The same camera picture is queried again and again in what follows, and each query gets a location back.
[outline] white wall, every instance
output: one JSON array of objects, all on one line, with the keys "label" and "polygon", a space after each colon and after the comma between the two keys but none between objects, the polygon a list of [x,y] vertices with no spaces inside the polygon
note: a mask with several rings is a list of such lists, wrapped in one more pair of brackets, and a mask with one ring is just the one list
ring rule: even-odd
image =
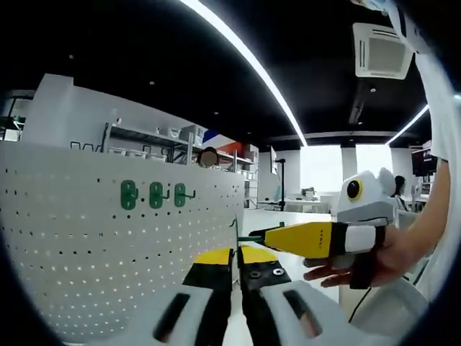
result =
[{"label": "white wall", "polygon": [[357,174],[357,151],[355,148],[341,148],[343,160],[343,180]]},{"label": "white wall", "polygon": [[411,152],[409,148],[391,148],[393,174],[401,175],[406,179],[405,195],[411,194],[411,185],[416,184],[416,177],[413,175],[413,164],[411,162]]},{"label": "white wall", "polygon": [[[285,159],[285,192],[286,196],[300,194],[300,151],[278,151],[277,159]],[[272,200],[277,193],[277,187],[281,184],[282,168],[279,164],[280,178],[270,172],[270,153],[259,154],[259,184],[258,200],[265,198]]]},{"label": "white wall", "polygon": [[74,86],[71,77],[46,74],[28,108],[22,140],[64,147],[69,147],[71,141],[97,145],[101,143],[104,124],[114,123],[119,117],[123,125],[143,130],[192,124],[121,97]]}]

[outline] ceiling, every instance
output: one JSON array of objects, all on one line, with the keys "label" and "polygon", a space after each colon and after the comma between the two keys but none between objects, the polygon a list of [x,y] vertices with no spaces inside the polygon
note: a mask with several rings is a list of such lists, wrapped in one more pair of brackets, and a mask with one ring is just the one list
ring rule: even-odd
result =
[{"label": "ceiling", "polygon": [[[2,6],[14,8],[3,13],[20,13],[21,22],[3,44],[8,54],[0,67],[6,76],[2,89],[34,89],[44,73],[65,74],[80,87],[170,112],[236,140],[299,148],[285,114],[250,65],[179,1],[8,2],[14,4]],[[412,62],[405,80],[366,79],[376,92],[367,97],[362,124],[349,124],[360,82],[352,24],[390,26],[379,12],[347,0],[309,1],[309,6],[291,0],[202,3],[253,51],[304,133],[350,133],[313,135],[309,144],[384,143],[426,103]],[[408,134],[395,145],[430,139],[429,116]]]}]

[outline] white sleeve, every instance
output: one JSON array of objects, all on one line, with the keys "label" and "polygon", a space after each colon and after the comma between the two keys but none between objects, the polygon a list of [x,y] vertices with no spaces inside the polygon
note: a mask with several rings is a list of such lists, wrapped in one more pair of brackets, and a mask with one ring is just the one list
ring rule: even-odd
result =
[{"label": "white sleeve", "polygon": [[429,112],[431,116],[432,146],[431,154],[441,159],[448,160],[445,137],[442,124],[445,119],[446,95],[444,94],[443,78],[444,71],[440,64],[430,54],[416,54],[416,65],[418,66],[421,80],[426,92]]}]

